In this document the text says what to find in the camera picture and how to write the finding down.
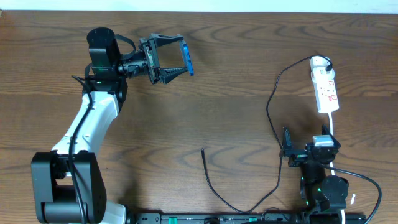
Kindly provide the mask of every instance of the white power strip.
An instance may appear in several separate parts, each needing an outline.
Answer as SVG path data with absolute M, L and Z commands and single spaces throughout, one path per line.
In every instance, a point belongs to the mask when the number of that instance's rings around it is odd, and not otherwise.
M 333 69 L 326 71 L 329 64 L 330 62 L 323 57 L 315 56 L 310 59 L 311 79 L 319 113 L 331 113 L 339 108 L 334 80 L 335 71 Z

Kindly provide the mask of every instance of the black cable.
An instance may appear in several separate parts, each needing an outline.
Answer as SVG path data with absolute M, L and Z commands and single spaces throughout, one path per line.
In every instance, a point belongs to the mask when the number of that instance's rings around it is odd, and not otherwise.
M 80 79 L 80 80 L 82 80 L 82 81 L 84 81 L 85 79 L 89 79 L 89 74 L 90 74 L 90 69 L 91 69 L 91 66 L 92 66 L 93 64 L 92 63 L 89 63 L 86 67 L 85 67 L 85 78 L 80 78 L 80 77 L 76 77 L 76 78 L 78 78 L 78 79 Z
M 280 213 L 281 215 L 283 215 L 283 217 L 286 219 L 286 221 L 289 220 L 289 219 L 286 217 L 286 215 L 283 214 L 282 211 L 281 211 L 279 208 L 277 208 L 277 207 L 271 207 L 271 208 L 267 208 L 267 210 L 265 210 L 265 211 L 261 214 L 261 221 L 262 221 L 262 217 L 264 217 L 264 221 L 265 221 L 266 217 L 265 217 L 264 215 L 265 215 L 269 210 L 271 210 L 271 209 L 273 209 L 273 210 L 278 210 L 279 213 Z
M 130 59 L 136 53 L 136 45 L 134 44 L 134 41 L 132 41 L 131 39 L 129 39 L 127 37 L 124 37 L 124 36 L 122 36 L 120 34 L 115 34 L 114 38 L 116 38 L 118 40 L 121 40 L 121 41 L 124 41 L 124 42 L 130 44 L 133 47 L 132 52 L 126 53 L 126 54 L 122 54 L 122 59 L 123 60 Z
M 318 166 L 320 166 L 322 168 L 325 168 L 325 169 L 334 170 L 334 171 L 341 172 L 341 173 L 344 173 L 344 174 L 353 175 L 355 177 L 360 177 L 360 178 L 362 178 L 364 180 L 369 181 L 370 183 L 372 183 L 372 184 L 374 184 L 376 186 L 377 191 L 379 192 L 379 196 L 377 198 L 377 202 L 376 202 L 376 205 L 373 208 L 373 211 L 371 212 L 371 214 L 368 216 L 368 218 L 364 222 L 364 224 L 368 224 L 371 221 L 371 219 L 373 218 L 374 214 L 376 214 L 376 211 L 379 208 L 380 203 L 381 203 L 382 192 L 381 192 L 381 188 L 380 188 L 379 184 L 376 181 L 370 179 L 369 177 L 366 177 L 365 175 L 357 174 L 357 173 L 350 172 L 350 171 L 347 171 L 347 170 L 331 168 L 329 166 L 321 164 L 320 162 L 317 162 L 317 164 L 318 164 Z
M 283 69 L 283 70 L 279 73 L 278 77 L 276 78 L 274 90 L 272 91 L 271 95 L 269 96 L 269 99 L 268 99 L 268 102 L 267 102 L 267 106 L 266 106 L 267 117 L 268 117 L 269 124 L 271 125 L 272 132 L 274 133 L 274 136 L 275 136 L 276 141 L 278 142 L 280 148 L 282 148 L 282 144 L 281 144 L 280 141 L 279 141 L 278 135 L 276 135 L 274 126 L 272 125 L 271 117 L 269 116 L 269 112 L 268 112 L 269 102 L 271 102 L 271 98 L 274 96 L 274 93 L 275 93 L 275 91 L 276 91 L 276 88 L 278 87 L 279 79 L 280 79 L 280 76 L 282 75 L 282 73 L 284 73 L 286 70 L 290 69 L 290 68 L 293 67 L 294 65 L 296 65 L 296 64 L 298 64 L 298 63 L 301 63 L 301 62 L 303 62 L 303 61 L 305 61 L 305 60 L 308 60 L 308 59 L 310 59 L 310 58 L 312 58 L 312 57 L 315 57 L 315 56 L 323 57 L 325 60 L 327 60 L 327 61 L 330 63 L 330 64 L 327 66 L 326 71 L 330 71 L 330 70 L 333 68 L 333 64 L 331 63 L 331 61 L 330 61 L 328 58 L 326 58 L 325 56 L 323 56 L 323 55 L 312 55 L 312 56 L 303 58 L 303 59 L 299 60 L 298 62 L 295 62 L 295 63 L 293 63 L 292 65 L 288 66 L 287 68 Z
M 274 189 L 272 189 L 270 192 L 268 192 L 268 194 L 266 194 L 260 201 L 258 201 L 258 203 L 253 206 L 251 209 L 247 210 L 247 211 L 242 211 L 239 210 L 237 208 L 235 208 L 234 206 L 232 206 L 231 204 L 229 204 L 226 200 L 224 200 L 217 192 L 216 190 L 213 188 L 213 186 L 211 185 L 210 179 L 209 179 L 209 174 L 207 173 L 207 165 L 206 165 L 206 157 L 205 157 L 205 149 L 201 149 L 201 158 L 203 159 L 203 167 L 205 169 L 205 175 L 206 175 L 206 180 L 207 180 L 207 184 L 209 185 L 210 190 L 222 201 L 224 202 L 229 208 L 232 208 L 235 212 L 239 212 L 239 213 L 251 213 L 254 209 L 256 209 L 268 196 L 270 196 L 272 193 L 274 193 L 274 191 L 278 188 L 279 186 L 279 182 L 280 182 L 280 171 L 282 170 L 282 157 L 280 157 L 280 161 L 279 161 L 279 172 L 278 172 L 278 182 L 276 183 L 276 186 L 274 187 Z
M 69 155 L 68 155 L 69 172 L 70 172 L 70 176 L 72 177 L 73 185 L 75 186 L 75 193 L 76 193 L 77 202 L 79 204 L 81 222 L 83 224 L 86 224 L 87 223 L 86 213 L 85 213 L 85 209 L 84 209 L 83 200 L 81 199 L 81 193 L 80 193 L 79 185 L 78 185 L 77 179 L 76 179 L 75 165 L 73 163 L 72 155 L 73 155 L 73 148 L 74 148 L 75 143 L 76 143 L 75 140 L 76 140 L 77 134 L 79 133 L 79 130 L 80 130 L 81 126 L 83 125 L 83 122 L 86 119 L 88 113 L 90 112 L 91 108 L 93 107 L 93 98 L 91 97 L 90 89 L 88 88 L 88 86 L 79 77 L 76 77 L 76 76 L 72 75 L 72 78 L 77 80 L 83 86 L 83 88 L 85 89 L 85 91 L 86 91 L 86 93 L 88 95 L 88 99 L 90 101 L 88 103 L 88 105 L 87 105 L 86 112 L 84 113 L 83 117 L 81 117 L 81 120 L 79 121 L 78 125 L 76 126 L 76 129 L 73 132 L 73 135 L 70 137 Z

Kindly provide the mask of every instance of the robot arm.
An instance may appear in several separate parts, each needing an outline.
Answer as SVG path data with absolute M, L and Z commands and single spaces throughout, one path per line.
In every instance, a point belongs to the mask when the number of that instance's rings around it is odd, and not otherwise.
M 130 43 L 134 50 L 120 54 L 116 39 Z M 41 223 L 80 223 L 82 217 L 87 223 L 130 223 L 125 206 L 107 201 L 96 160 L 106 131 L 126 99 L 126 78 L 148 75 L 152 84 L 166 84 L 184 72 L 189 71 L 193 75 L 188 47 L 181 35 L 151 34 L 149 38 L 140 39 L 137 51 L 131 40 L 115 35 L 108 28 L 92 30 L 87 41 L 94 75 L 88 74 L 90 67 L 87 67 L 85 78 L 81 79 L 84 80 L 81 108 L 51 152 L 38 152 L 32 159 L 35 208 Z M 180 42 L 184 66 L 161 68 L 157 47 L 177 41 Z M 74 146 L 69 154 L 71 142 Z M 74 171 L 75 186 L 58 185 L 57 179 L 71 175 L 70 169 Z
M 88 113 L 83 126 L 80 128 L 77 139 L 77 144 L 74 147 L 73 153 L 80 151 L 87 151 L 95 153 L 98 157 L 102 142 L 104 140 L 106 131 L 119 114 L 118 100 L 115 95 L 109 94 L 105 91 L 94 91 L 90 93 L 93 98 L 93 108 Z M 85 93 L 82 98 L 80 110 L 76 115 L 75 120 L 69 127 L 67 133 L 53 148 L 58 154 L 68 154 L 70 137 L 76 130 L 78 123 L 87 110 L 89 103 L 88 95 Z

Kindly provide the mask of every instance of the wood grain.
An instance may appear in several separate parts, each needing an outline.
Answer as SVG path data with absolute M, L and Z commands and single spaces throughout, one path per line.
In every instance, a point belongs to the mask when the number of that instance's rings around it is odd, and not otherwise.
M 30 160 L 49 151 L 74 119 L 81 75 L 90 63 L 87 33 L 109 27 L 137 41 L 151 32 L 185 36 L 196 75 L 168 85 L 128 81 L 127 100 L 109 128 L 99 165 L 108 198 L 137 211 L 231 212 L 272 189 L 279 149 L 265 105 L 276 75 L 308 55 L 333 60 L 342 148 L 335 166 L 368 175 L 383 190 L 373 223 L 397 223 L 398 16 L 176 12 L 3 11 L 0 18 L 0 223 L 35 223 Z M 124 52 L 127 45 L 120 45 Z M 181 63 L 178 46 L 160 51 L 165 67 Z M 277 132 L 288 126 L 297 147 L 327 117 L 316 111 L 304 63 L 282 77 L 270 111 Z M 349 212 L 369 214 L 371 184 L 354 177 Z M 298 169 L 284 161 L 279 189 L 257 210 L 304 206 Z

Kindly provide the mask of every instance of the white cable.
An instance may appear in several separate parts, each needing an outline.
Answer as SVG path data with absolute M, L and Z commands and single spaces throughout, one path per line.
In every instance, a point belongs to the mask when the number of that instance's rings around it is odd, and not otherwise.
M 355 200 L 355 194 L 353 194 L 353 197 L 351 197 L 351 204 L 354 204 L 354 200 Z
M 330 131 L 330 134 L 333 135 L 333 118 L 331 117 L 331 113 L 328 113 L 328 115 L 329 115 L 329 131 Z M 331 168 L 334 168 L 333 167 L 333 162 L 330 162 L 329 166 Z M 335 171 L 334 170 L 331 170 L 330 172 L 331 172 L 332 175 L 335 175 Z
M 328 115 L 329 115 L 329 131 L 330 134 L 333 135 L 333 118 L 331 117 L 331 113 L 328 113 Z M 333 162 L 330 162 L 329 166 L 333 168 Z M 330 172 L 332 175 L 335 175 L 334 170 L 331 170 Z M 346 224 L 346 214 L 344 212 L 344 209 L 341 209 L 341 224 Z

